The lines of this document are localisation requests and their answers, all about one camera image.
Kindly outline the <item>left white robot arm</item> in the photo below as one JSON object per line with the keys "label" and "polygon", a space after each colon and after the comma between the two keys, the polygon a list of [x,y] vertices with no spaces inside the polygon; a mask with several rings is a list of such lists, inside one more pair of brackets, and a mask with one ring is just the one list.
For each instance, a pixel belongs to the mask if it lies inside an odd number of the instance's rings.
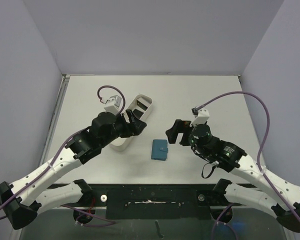
{"label": "left white robot arm", "polygon": [[90,204],[93,191],[83,179],[54,189],[50,186],[98,156],[115,139],[138,136],[146,126],[130,109],[119,115],[101,112],[90,126],[68,137],[52,159],[19,180],[0,183],[0,210],[12,228],[19,230],[47,210],[72,203]]}

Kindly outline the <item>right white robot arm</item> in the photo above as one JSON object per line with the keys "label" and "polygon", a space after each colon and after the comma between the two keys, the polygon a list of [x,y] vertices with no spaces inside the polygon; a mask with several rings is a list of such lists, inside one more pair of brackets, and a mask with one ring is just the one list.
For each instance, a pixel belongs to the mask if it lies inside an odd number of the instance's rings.
{"label": "right white robot arm", "polygon": [[240,177],[256,187],[255,190],[220,179],[212,192],[220,205],[227,201],[250,206],[267,213],[284,228],[300,233],[300,186],[292,184],[269,171],[234,143],[213,136],[207,123],[194,124],[177,119],[165,132],[168,142],[189,146],[193,153],[214,168]]}

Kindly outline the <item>blue card holder wallet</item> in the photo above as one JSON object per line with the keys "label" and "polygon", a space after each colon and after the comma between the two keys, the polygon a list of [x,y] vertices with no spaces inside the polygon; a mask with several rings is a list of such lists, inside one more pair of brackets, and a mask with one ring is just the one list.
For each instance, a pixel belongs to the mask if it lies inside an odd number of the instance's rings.
{"label": "blue card holder wallet", "polygon": [[154,139],[152,141],[151,159],[165,161],[168,157],[168,141],[165,139]]}

